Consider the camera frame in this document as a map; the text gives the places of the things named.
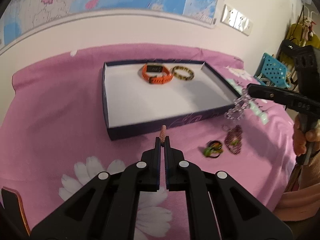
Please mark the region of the right hand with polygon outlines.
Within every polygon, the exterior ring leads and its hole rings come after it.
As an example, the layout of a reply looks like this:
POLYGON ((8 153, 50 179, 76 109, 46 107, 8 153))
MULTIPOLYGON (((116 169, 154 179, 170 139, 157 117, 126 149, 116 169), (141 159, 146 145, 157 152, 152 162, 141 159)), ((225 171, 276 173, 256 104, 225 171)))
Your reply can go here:
POLYGON ((319 141, 320 141, 320 130, 319 130, 319 124, 315 129, 312 129, 306 133, 303 133, 301 130, 301 124, 299 117, 296 116, 295 123, 293 126, 293 149, 296 154, 296 156, 300 156, 303 154, 306 154, 306 143, 307 142, 313 142, 313 151, 318 152, 319 151, 319 141))

